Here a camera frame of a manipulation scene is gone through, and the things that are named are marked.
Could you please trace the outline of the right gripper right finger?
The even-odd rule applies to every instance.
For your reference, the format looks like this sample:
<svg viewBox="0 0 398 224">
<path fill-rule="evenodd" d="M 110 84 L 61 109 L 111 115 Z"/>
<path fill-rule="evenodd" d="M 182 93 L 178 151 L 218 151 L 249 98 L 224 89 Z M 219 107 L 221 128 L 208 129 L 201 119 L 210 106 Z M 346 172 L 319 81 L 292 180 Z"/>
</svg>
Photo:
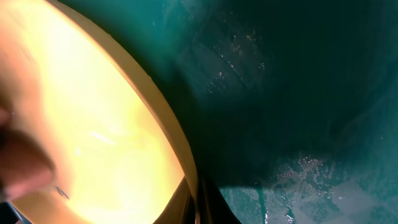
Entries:
<svg viewBox="0 0 398 224">
<path fill-rule="evenodd" d="M 216 185 L 205 176 L 198 180 L 197 210 L 200 224 L 241 224 Z"/>
</svg>

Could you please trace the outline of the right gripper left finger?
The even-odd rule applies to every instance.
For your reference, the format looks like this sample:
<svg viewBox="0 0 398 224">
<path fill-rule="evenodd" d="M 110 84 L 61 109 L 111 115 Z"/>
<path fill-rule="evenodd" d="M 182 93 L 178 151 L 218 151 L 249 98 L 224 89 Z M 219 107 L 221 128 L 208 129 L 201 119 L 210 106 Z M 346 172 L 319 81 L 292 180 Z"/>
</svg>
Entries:
<svg viewBox="0 0 398 224">
<path fill-rule="evenodd" d="M 191 222 L 192 196 L 187 181 L 183 178 L 154 224 L 187 224 Z"/>
</svg>

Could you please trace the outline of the yellow-green plate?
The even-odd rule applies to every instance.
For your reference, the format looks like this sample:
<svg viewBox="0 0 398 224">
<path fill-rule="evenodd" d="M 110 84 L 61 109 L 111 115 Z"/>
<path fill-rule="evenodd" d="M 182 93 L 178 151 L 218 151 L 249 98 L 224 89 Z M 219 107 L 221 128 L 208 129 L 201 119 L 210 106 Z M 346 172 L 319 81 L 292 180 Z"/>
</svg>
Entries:
<svg viewBox="0 0 398 224">
<path fill-rule="evenodd" d="M 190 145 L 151 77 L 109 34 L 57 1 L 1 2 L 1 96 L 12 127 L 52 161 L 46 189 L 12 202 L 32 223 L 154 223 Z"/>
</svg>

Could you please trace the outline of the teal plastic serving tray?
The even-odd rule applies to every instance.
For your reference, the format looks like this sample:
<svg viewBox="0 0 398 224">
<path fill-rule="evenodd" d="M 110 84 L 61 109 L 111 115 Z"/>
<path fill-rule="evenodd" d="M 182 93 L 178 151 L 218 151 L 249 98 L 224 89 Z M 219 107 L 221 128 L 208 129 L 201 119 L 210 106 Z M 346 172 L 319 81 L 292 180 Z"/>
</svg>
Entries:
<svg viewBox="0 0 398 224">
<path fill-rule="evenodd" d="M 397 0 L 66 0 L 153 79 L 241 223 L 397 222 Z"/>
</svg>

